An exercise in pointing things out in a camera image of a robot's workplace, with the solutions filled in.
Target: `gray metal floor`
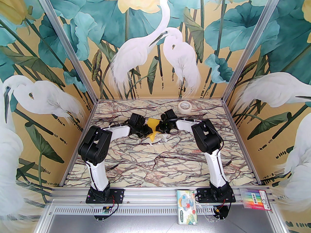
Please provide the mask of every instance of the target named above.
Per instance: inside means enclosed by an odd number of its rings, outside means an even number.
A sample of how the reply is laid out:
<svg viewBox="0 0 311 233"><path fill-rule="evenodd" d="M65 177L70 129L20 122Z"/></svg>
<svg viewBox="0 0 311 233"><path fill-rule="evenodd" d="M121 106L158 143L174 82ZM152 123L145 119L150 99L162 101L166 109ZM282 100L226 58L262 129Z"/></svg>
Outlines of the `gray metal floor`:
<svg viewBox="0 0 311 233"><path fill-rule="evenodd" d="M177 216L111 216L96 222L93 216L55 215L49 233L272 233L266 211L232 205L226 221L208 222L198 216L198 225L178 225Z"/></svg>

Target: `black mounting plate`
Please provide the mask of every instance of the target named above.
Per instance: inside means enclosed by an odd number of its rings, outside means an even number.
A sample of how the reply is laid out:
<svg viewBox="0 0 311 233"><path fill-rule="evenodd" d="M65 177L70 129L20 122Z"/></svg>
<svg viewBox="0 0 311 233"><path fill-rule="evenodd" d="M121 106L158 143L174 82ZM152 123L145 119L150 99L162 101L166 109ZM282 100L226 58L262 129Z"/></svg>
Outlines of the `black mounting plate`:
<svg viewBox="0 0 311 233"><path fill-rule="evenodd" d="M225 193L221 198L218 198L218 201L215 201L211 198L211 189L210 188L197 188L196 200L199 203L222 203L223 200L226 200L226 203L235 203L235 196L231 192Z"/></svg>
<svg viewBox="0 0 311 233"><path fill-rule="evenodd" d="M124 197L124 189L110 188L109 196L114 197L115 203L122 204L123 203L123 197ZM109 199L107 201L103 201L102 198L96 196L93 193L93 188L91 187L89 189L88 194L87 194L85 203L86 204L112 204L113 202L112 202L112 199Z"/></svg>

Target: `yellow paper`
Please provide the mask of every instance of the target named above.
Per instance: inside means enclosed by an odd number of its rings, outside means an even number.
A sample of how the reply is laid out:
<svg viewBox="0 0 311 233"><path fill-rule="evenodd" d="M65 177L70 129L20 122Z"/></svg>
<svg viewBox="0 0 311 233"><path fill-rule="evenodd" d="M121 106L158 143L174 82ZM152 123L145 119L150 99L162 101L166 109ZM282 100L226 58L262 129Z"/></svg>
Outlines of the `yellow paper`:
<svg viewBox="0 0 311 233"><path fill-rule="evenodd" d="M154 118L149 118L147 121L147 125L152 128L152 134L149 135L150 140L153 142L156 136L156 127L159 124L160 120L154 119Z"/></svg>

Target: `wallpaper mural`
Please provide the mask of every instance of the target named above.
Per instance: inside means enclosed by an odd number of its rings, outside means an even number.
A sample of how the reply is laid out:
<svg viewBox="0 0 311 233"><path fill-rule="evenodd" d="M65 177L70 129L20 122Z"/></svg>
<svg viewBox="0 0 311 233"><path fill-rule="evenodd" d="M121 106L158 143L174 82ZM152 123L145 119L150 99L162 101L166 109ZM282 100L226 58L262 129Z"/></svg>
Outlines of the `wallpaper mural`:
<svg viewBox="0 0 311 233"><path fill-rule="evenodd" d="M103 99L221 97L267 2L50 1ZM276 38L277 25L260 43ZM49 44L65 58L57 40ZM49 52L42 59L59 65Z"/></svg>
<svg viewBox="0 0 311 233"><path fill-rule="evenodd" d="M26 232L93 107L38 0L0 0L0 231Z"/></svg>
<svg viewBox="0 0 311 233"><path fill-rule="evenodd" d="M311 230L311 0L281 0L227 104L290 232Z"/></svg>

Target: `egret beak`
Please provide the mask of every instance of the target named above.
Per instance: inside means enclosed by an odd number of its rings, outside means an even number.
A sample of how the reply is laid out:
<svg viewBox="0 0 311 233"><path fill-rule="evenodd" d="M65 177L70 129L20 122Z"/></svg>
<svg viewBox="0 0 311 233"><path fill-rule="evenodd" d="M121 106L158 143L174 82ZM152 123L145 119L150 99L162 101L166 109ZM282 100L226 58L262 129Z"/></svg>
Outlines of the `egret beak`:
<svg viewBox="0 0 311 233"><path fill-rule="evenodd" d="M311 100L311 97L307 97L307 96L296 96L296 98L300 98L300 99L310 99L310 100Z"/></svg>
<svg viewBox="0 0 311 233"><path fill-rule="evenodd" d="M162 36L164 36L165 34L167 34L167 32L161 33L161 34L158 36L158 38L155 39L155 40L149 45L149 47L150 47L152 44L156 43L158 40L160 40L160 39L162 38Z"/></svg>
<svg viewBox="0 0 311 233"><path fill-rule="evenodd" d="M9 110L9 91L10 89L6 90L4 93L4 118L5 118L5 123L8 123L8 110Z"/></svg>

